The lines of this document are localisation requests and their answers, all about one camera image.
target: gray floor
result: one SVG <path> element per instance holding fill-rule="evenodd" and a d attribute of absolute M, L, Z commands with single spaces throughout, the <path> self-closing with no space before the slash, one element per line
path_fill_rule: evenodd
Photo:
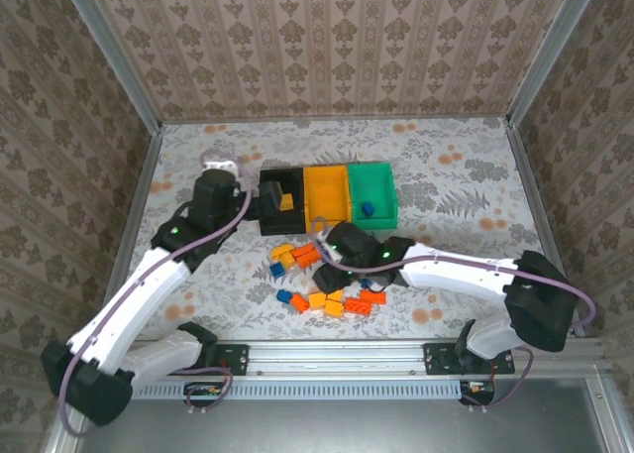
<path fill-rule="evenodd" d="M 137 401 L 84 453 L 602 452 L 583 381 L 529 381 L 486 414 L 455 400 L 227 401 L 206 414 Z"/>

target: patterned wallpaper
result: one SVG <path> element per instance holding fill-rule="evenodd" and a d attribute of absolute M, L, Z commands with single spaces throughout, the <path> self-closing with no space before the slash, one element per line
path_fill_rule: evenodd
<path fill-rule="evenodd" d="M 505 113 L 563 0 L 97 0 L 162 119 Z"/>
<path fill-rule="evenodd" d="M 634 407 L 634 0 L 591 0 L 520 132 L 571 280 Z"/>
<path fill-rule="evenodd" d="M 0 451 L 37 451 L 40 368 L 100 306 L 149 135 L 70 0 L 0 0 Z"/>

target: orange bin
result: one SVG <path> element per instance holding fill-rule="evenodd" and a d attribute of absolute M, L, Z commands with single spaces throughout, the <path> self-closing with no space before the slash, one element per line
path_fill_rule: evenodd
<path fill-rule="evenodd" d="M 352 203 L 346 166 L 304 168 L 304 215 L 310 232 L 316 217 L 324 217 L 329 225 L 352 221 Z M 323 230 L 318 223 L 315 229 Z"/>

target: blue block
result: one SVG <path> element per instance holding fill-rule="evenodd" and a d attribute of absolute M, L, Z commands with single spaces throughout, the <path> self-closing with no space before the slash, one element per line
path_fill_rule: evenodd
<path fill-rule="evenodd" d="M 374 215 L 374 206 L 371 202 L 364 202 L 361 206 L 361 212 L 363 212 L 367 218 L 370 218 Z"/>
<path fill-rule="evenodd" d="M 282 263 L 277 262 L 270 266 L 270 273 L 277 280 L 285 275 L 286 270 L 284 269 L 284 265 Z"/>
<path fill-rule="evenodd" d="M 292 297 L 293 293 L 287 291 L 286 289 L 281 289 L 277 292 L 277 300 L 283 302 L 284 304 L 289 304 Z"/>

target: small yellow block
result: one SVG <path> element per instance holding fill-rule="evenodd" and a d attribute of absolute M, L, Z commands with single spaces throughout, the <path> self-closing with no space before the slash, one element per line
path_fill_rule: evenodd
<path fill-rule="evenodd" d="M 344 291 L 339 289 L 338 291 L 331 292 L 328 294 L 328 300 L 341 302 L 341 298 L 344 297 Z"/>
<path fill-rule="evenodd" d="M 274 262 L 278 262 L 284 253 L 288 253 L 294 249 L 295 247 L 293 247 L 290 243 L 285 243 L 284 245 L 273 248 L 270 251 L 270 257 Z"/>
<path fill-rule="evenodd" d="M 326 314 L 333 317 L 341 317 L 344 315 L 344 305 L 339 301 L 326 301 Z"/>
<path fill-rule="evenodd" d="M 281 195 L 281 202 L 279 203 L 279 210 L 292 210 L 295 206 L 293 205 L 293 194 L 292 193 L 283 193 Z"/>
<path fill-rule="evenodd" d="M 310 302 L 311 309 L 323 309 L 326 305 L 326 294 L 323 292 L 308 294 L 308 302 Z"/>
<path fill-rule="evenodd" d="M 294 267 L 295 264 L 297 263 L 295 262 L 295 259 L 290 254 L 290 252 L 286 252 L 281 257 L 279 257 L 279 262 L 282 263 L 285 270 L 289 270 L 290 268 Z"/>

